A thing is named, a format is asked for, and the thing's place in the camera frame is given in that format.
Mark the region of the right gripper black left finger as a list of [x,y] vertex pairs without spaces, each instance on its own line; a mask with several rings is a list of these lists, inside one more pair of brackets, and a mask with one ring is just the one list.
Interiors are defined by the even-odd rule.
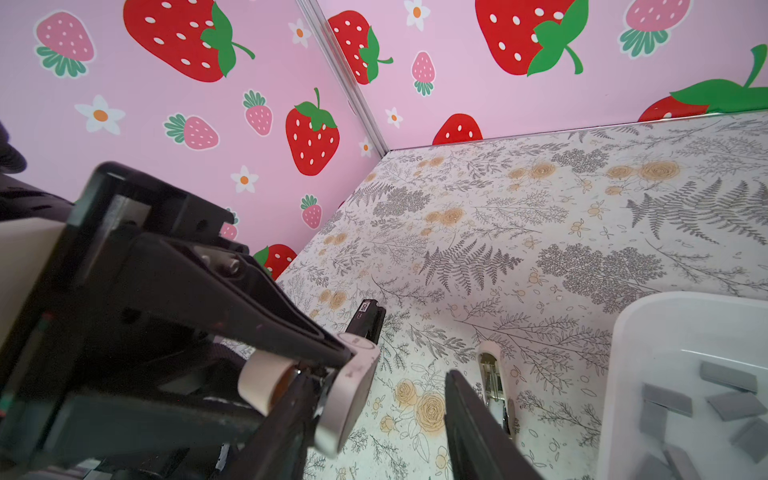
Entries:
[[1,475],[94,460],[114,479],[299,479],[328,373],[351,351],[304,315],[248,249],[232,214],[107,162],[68,202],[8,175],[1,224],[28,236],[24,287],[3,260]]

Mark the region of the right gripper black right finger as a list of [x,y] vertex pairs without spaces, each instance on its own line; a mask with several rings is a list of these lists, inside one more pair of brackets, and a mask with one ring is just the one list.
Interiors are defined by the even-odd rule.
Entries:
[[541,480],[461,372],[445,377],[444,417],[453,477]]

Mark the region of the pink mini stapler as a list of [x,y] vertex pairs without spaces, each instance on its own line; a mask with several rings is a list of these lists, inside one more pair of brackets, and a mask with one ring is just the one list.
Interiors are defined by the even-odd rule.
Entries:
[[353,353],[330,385],[315,429],[314,448],[335,459],[344,448],[369,395],[380,349],[372,341],[353,333],[337,335]]

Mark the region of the black stapler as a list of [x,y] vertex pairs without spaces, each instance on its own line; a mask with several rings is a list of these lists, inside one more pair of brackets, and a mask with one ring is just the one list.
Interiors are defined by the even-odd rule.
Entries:
[[345,332],[379,343],[386,316],[386,309],[377,300],[364,299],[353,315]]

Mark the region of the grey staple strip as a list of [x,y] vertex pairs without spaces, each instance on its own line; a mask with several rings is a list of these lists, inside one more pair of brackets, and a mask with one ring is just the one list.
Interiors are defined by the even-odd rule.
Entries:
[[759,464],[767,456],[767,422],[760,418],[748,422],[733,436],[730,444]]
[[666,435],[668,410],[653,402],[644,401],[640,413],[639,431],[658,442]]
[[751,392],[732,392],[706,398],[724,422],[758,417],[767,413],[767,407]]
[[710,383],[753,394],[758,393],[757,377],[748,372],[711,362],[702,362],[699,374],[702,380]]
[[677,414],[689,418],[693,417],[692,398],[683,393],[644,383],[642,385],[642,397],[645,401],[664,407]]

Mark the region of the white plastic tray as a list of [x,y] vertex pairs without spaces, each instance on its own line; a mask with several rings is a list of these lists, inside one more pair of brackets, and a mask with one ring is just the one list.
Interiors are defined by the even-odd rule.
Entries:
[[756,376],[767,400],[767,304],[732,296],[668,292],[633,302],[614,325],[596,476],[629,479],[646,454],[659,456],[639,429],[644,384],[685,394],[690,417],[670,414],[666,437],[683,448],[705,479],[764,479],[730,441],[740,421],[724,422],[707,403],[725,387],[700,377],[704,361]]

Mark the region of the aluminium left rear corner post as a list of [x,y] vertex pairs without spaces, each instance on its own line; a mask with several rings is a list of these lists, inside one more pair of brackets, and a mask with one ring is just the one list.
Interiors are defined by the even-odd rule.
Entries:
[[319,3],[315,0],[297,0],[296,3],[317,37],[320,50],[341,85],[350,108],[363,125],[373,148],[381,158],[385,157],[390,149],[359,85],[354,79],[354,75],[349,71],[348,63]]

